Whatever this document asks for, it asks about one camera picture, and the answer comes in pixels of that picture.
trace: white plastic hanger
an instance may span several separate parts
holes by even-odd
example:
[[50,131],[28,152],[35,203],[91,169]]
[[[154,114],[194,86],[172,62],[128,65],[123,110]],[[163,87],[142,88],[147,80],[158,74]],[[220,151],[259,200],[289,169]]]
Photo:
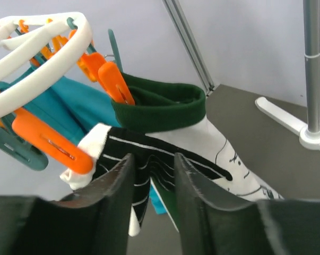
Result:
[[[77,32],[62,49],[44,65],[14,86],[0,93],[0,118],[30,102],[59,80],[86,51],[92,40],[90,25],[82,13],[59,13],[35,16],[9,16],[0,19],[0,47],[12,50],[0,60],[0,81],[29,61],[56,35],[69,29],[67,18],[73,18]],[[50,18],[53,22],[46,24]],[[24,20],[25,25],[42,26],[25,35],[4,39]]]

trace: black stripe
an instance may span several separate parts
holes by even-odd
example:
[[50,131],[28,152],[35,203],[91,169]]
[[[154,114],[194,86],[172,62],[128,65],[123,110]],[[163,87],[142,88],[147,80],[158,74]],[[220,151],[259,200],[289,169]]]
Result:
[[248,173],[244,176],[244,179],[245,179],[247,176],[249,176],[249,174],[250,174],[250,171],[248,170]]
[[[167,153],[156,149],[142,148],[128,142],[117,141],[114,138],[144,146],[155,147],[166,151]],[[196,169],[208,178],[214,180],[224,176],[227,180],[232,180],[232,176],[228,171],[195,153],[176,147],[157,138],[147,137],[143,134],[120,127],[112,127],[108,132],[103,152],[97,160],[94,179],[107,172],[103,166],[107,169],[112,169],[117,163],[115,160],[104,157],[104,155],[123,158],[127,153],[132,153],[135,156],[135,163],[138,168],[135,184],[144,183],[151,175],[158,179],[159,183],[161,183],[165,189],[174,191],[174,154],[177,152],[182,153],[186,158],[190,159]],[[136,186],[133,203],[144,199],[149,194],[149,189],[150,182],[148,182],[147,185]],[[141,205],[134,207],[136,216],[139,220],[144,214],[144,210],[146,210],[147,202],[148,200]]]

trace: patterned sock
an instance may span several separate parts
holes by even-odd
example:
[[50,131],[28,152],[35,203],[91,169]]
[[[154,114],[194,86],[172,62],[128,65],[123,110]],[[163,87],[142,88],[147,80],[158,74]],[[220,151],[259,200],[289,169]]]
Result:
[[240,160],[230,142],[207,119],[205,94],[197,86],[163,83],[124,74],[136,105],[112,102],[124,128],[194,152],[227,170],[231,180],[214,182],[247,200],[280,198]]

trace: gray floor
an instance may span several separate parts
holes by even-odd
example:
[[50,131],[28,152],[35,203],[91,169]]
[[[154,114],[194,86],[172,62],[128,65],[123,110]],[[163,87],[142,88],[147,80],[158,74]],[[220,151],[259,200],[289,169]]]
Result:
[[[206,103],[209,120],[230,140],[242,161],[285,198],[320,198],[320,152],[260,112],[259,95],[219,86]],[[272,100],[306,120],[306,109]],[[180,255],[179,235],[168,216],[149,206],[142,233],[129,239],[128,255]]]

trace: silver pole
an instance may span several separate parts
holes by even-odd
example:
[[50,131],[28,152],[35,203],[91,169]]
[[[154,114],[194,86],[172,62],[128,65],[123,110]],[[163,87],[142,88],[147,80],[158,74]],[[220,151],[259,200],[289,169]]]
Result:
[[197,71],[197,74],[205,87],[206,92],[214,89],[214,82],[208,72],[208,69],[203,61],[200,50],[198,49],[194,35],[186,20],[185,14],[178,0],[162,0],[174,26],[186,48],[186,51],[191,58],[191,61]]
[[308,132],[320,132],[320,0],[304,0]]

